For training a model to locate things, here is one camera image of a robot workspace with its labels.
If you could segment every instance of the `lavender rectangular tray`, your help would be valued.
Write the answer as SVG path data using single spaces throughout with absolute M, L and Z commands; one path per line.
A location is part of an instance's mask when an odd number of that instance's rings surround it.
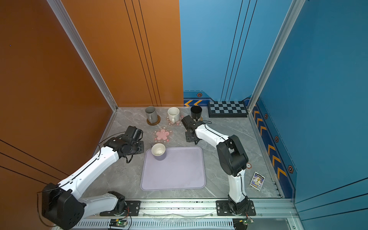
M 200 147 L 166 148 L 165 159 L 156 160 L 146 151 L 141 180 L 142 190 L 203 188 L 206 185 L 203 152 Z

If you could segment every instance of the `brown wooden coaster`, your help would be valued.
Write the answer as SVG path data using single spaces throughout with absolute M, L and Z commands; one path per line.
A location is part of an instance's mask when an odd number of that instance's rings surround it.
M 158 123 L 160 123 L 160 121 L 161 121 L 161 117 L 159 115 L 157 115 L 157 121 L 155 123 L 152 124 L 147 119 L 147 124 L 149 124 L 149 125 L 157 125 Z

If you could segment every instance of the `black and white checkered board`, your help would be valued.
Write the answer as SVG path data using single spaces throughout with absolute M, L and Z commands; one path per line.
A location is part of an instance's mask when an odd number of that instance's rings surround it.
M 208 102 L 209 117 L 247 117 L 243 102 Z

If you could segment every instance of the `yellow arrow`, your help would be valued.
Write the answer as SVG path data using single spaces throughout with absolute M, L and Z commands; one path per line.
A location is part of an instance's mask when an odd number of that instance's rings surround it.
M 261 136 L 262 136 L 262 130 L 267 130 L 266 127 L 261 125 Z
M 189 107 L 189 103 L 191 103 L 193 100 L 189 100 L 187 103 L 185 103 L 184 105 L 185 106 L 188 106 Z
M 198 103 L 200 103 L 201 101 L 203 101 L 203 100 L 197 101 L 196 103 L 194 103 L 194 105 L 198 105 Z
M 282 169 L 280 169 L 279 167 L 277 168 L 277 178 L 280 180 L 280 173 L 282 173 L 282 174 L 284 174 L 286 177 L 287 177 L 287 175 L 286 175 L 286 173 L 282 170 Z
M 263 121 L 261 118 L 257 118 L 257 127 L 259 127 L 259 122 Z
M 275 150 L 275 151 L 276 151 L 276 149 L 275 149 L 273 146 L 268 145 L 268 155 L 270 155 L 270 149 L 273 149 L 273 150 Z
M 281 163 L 280 159 L 275 157 L 275 156 L 272 156 L 272 165 L 275 166 L 275 160 L 277 160 L 278 162 Z
M 258 111 L 254 111 L 254 119 L 255 119 L 255 114 L 256 114 L 256 113 L 258 113 L 258 114 L 259 114 L 259 112 L 258 112 Z

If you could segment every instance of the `black mug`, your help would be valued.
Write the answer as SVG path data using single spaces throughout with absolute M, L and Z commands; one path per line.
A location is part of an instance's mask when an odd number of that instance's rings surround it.
M 200 106 L 193 106 L 190 108 L 190 113 L 191 113 L 191 117 L 195 120 L 198 121 L 201 118 L 201 114 L 202 114 L 202 107 Z

